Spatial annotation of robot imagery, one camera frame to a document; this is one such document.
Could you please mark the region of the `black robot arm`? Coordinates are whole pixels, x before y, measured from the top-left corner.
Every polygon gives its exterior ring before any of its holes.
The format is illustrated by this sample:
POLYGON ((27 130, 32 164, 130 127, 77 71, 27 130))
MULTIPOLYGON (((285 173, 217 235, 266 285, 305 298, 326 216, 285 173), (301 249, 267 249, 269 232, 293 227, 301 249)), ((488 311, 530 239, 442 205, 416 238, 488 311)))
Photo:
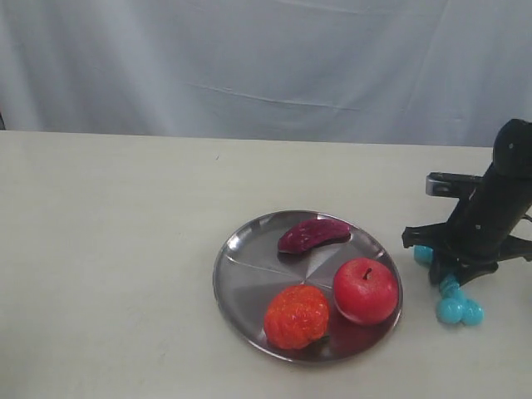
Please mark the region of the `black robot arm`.
POLYGON ((503 125, 482 176, 431 172, 426 194, 458 200, 446 222, 407 227, 401 236, 404 248, 431 249, 431 285, 448 276, 464 285, 494 273, 502 261, 530 261, 531 242, 511 233, 531 207, 530 122, 503 125))

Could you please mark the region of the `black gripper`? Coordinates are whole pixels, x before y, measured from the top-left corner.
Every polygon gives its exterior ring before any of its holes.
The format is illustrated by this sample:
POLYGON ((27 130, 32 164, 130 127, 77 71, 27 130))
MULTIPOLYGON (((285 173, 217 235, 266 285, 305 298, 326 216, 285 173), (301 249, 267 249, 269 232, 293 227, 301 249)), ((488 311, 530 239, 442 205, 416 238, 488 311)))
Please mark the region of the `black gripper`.
POLYGON ((460 287, 495 273, 499 261, 531 260, 531 242, 511 235, 531 206, 531 178, 502 175, 493 165, 482 177, 470 197, 458 199, 446 222, 407 227, 402 233, 404 247, 433 249, 431 285, 447 275, 444 254, 457 258, 448 269, 460 287))

